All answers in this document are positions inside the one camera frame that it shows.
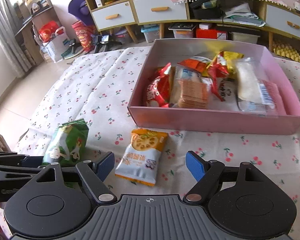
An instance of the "metal screw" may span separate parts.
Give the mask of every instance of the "metal screw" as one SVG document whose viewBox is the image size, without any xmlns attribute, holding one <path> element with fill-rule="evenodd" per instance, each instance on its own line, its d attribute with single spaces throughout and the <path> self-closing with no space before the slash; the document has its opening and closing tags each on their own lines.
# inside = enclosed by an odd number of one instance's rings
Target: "metal screw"
<svg viewBox="0 0 300 240">
<path fill-rule="evenodd" d="M 186 199 L 191 202 L 197 202 L 201 200 L 201 196 L 199 194 L 189 194 L 186 196 Z"/>
<path fill-rule="evenodd" d="M 104 201 L 104 202 L 107 202 L 107 201 L 111 201 L 114 199 L 114 196 L 111 195 L 111 194 L 101 194 L 98 198 L 100 201 Z"/>
</svg>

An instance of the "white bedsheet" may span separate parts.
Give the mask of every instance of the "white bedsheet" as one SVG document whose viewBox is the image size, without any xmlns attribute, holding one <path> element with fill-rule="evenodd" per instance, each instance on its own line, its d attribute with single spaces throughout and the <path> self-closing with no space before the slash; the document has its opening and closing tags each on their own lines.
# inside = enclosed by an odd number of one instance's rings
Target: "white bedsheet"
<svg viewBox="0 0 300 240">
<path fill-rule="evenodd" d="M 32 117 L 32 125 L 16 151 L 43 155 L 59 123 L 84 118 L 88 122 L 87 159 L 112 151 L 117 165 L 135 123 L 127 103 L 150 47 L 129 48 L 78 58 L 49 90 Z M 277 59 L 300 99 L 300 64 Z M 291 136 L 223 134 L 166 130 L 169 139 L 160 158 L 157 184 L 148 187 L 114 176 L 105 184 L 120 194 L 180 194 L 196 183 L 185 166 L 185 153 L 228 166 L 248 161 L 282 188 L 295 202 L 297 218 L 290 236 L 300 239 L 300 129 Z"/>
</svg>

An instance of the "drawer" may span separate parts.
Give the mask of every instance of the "drawer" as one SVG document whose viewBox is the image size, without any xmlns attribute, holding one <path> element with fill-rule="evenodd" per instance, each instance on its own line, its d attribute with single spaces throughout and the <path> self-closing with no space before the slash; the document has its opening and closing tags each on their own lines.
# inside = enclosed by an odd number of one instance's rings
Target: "drawer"
<svg viewBox="0 0 300 240">
<path fill-rule="evenodd" d="M 171 0 L 133 0 L 139 23 L 186 20 L 186 5 Z"/>
<path fill-rule="evenodd" d="M 266 25 L 300 38 L 300 28 L 288 25 L 291 22 L 300 27 L 300 17 L 286 10 L 267 5 Z"/>
<path fill-rule="evenodd" d="M 98 30 L 111 28 L 117 25 L 134 23 L 130 3 L 122 2 L 92 12 Z"/>
</svg>

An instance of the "pink box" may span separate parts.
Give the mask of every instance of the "pink box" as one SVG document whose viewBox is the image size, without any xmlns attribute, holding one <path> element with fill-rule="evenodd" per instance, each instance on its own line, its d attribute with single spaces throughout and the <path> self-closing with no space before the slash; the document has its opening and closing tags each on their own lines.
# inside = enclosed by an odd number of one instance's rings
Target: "pink box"
<svg viewBox="0 0 300 240">
<path fill-rule="evenodd" d="M 262 117 L 242 112 L 145 107 L 142 97 L 149 77 L 159 66 L 202 54 L 213 58 L 219 51 L 243 53 L 259 59 L 269 80 L 277 84 L 287 115 Z M 128 111 L 139 127 L 225 133 L 289 135 L 300 126 L 300 102 L 288 78 L 264 46 L 212 39 L 155 40 L 139 74 Z"/>
</svg>

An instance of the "yellow egg tray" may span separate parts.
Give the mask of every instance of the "yellow egg tray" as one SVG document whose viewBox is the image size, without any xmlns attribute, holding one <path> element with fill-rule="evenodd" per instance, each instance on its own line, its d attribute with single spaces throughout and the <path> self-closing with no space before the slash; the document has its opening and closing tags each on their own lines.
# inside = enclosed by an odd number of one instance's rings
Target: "yellow egg tray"
<svg viewBox="0 0 300 240">
<path fill-rule="evenodd" d="M 288 43 L 274 42 L 273 52 L 281 57 L 287 57 L 300 63 L 300 54 Z"/>
</svg>

